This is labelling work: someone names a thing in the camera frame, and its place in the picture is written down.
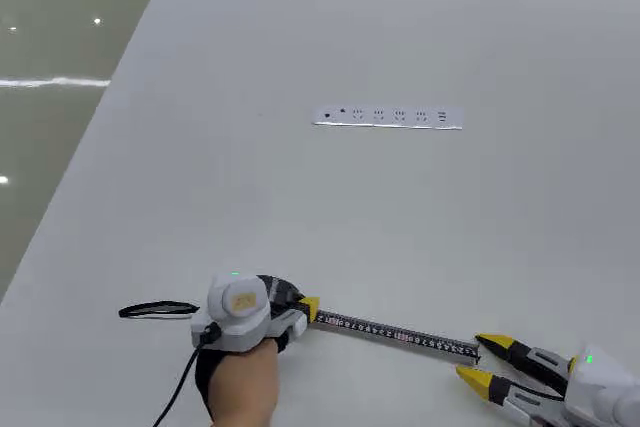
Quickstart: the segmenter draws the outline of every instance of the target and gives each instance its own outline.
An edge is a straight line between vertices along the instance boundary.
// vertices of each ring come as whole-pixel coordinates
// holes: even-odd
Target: power strip
[[[464,113],[459,107],[331,105],[316,109],[313,123],[356,127],[460,130],[463,118]]]

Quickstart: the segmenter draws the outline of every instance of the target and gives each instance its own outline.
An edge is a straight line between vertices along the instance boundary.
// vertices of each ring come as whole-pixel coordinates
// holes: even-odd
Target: tabletop
[[[150,425],[215,272],[640,372],[633,0],[151,0],[0,307],[14,427]],[[462,130],[312,124],[450,107]],[[310,331],[273,425],[509,425],[453,365]],[[207,425],[193,382],[166,425]]]

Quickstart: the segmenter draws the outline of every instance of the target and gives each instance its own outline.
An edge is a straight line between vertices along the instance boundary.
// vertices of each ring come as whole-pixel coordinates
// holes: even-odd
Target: wrist strap
[[[185,316],[192,315],[198,311],[199,307],[188,302],[174,302],[172,300],[161,300],[159,302],[147,302],[144,304],[131,305],[120,309],[118,316],[121,319],[145,316]]]

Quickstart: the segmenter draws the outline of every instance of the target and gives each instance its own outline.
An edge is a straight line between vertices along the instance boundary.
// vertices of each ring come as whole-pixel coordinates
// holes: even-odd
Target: shiny floor
[[[0,298],[148,1],[0,0]]]

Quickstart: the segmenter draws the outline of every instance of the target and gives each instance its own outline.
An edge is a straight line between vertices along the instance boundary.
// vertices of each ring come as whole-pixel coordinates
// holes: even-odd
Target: human hand
[[[265,339],[249,352],[224,357],[207,386],[216,427],[269,425],[278,402],[277,356],[276,342]]]

